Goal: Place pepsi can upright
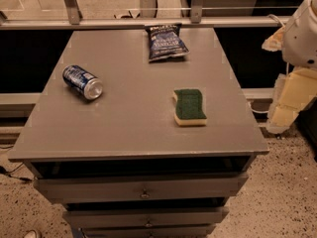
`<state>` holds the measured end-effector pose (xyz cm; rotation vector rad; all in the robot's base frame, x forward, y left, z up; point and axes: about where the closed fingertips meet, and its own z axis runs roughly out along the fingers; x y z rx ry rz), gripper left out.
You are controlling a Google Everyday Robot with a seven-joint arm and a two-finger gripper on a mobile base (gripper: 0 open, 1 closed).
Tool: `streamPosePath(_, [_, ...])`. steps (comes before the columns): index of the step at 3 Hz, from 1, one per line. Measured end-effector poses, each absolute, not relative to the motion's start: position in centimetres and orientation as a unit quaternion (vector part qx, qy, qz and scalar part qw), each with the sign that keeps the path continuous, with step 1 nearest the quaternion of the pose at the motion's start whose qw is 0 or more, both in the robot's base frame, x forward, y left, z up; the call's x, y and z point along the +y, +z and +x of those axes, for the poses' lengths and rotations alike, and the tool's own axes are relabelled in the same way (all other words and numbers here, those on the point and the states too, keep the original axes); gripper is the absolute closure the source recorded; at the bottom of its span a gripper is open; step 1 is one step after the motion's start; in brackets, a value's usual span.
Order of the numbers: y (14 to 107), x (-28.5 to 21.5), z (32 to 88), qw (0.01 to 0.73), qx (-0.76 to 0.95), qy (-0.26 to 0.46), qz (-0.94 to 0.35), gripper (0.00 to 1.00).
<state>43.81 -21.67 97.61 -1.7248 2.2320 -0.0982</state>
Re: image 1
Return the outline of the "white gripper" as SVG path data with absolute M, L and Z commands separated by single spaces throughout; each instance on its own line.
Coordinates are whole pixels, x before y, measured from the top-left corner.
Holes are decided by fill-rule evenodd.
M 295 66 L 291 73 L 280 74 L 275 81 L 267 114 L 266 129 L 281 134 L 317 97 L 317 0 L 304 0 L 285 27 L 264 40 L 262 49 L 282 49 L 283 60 Z

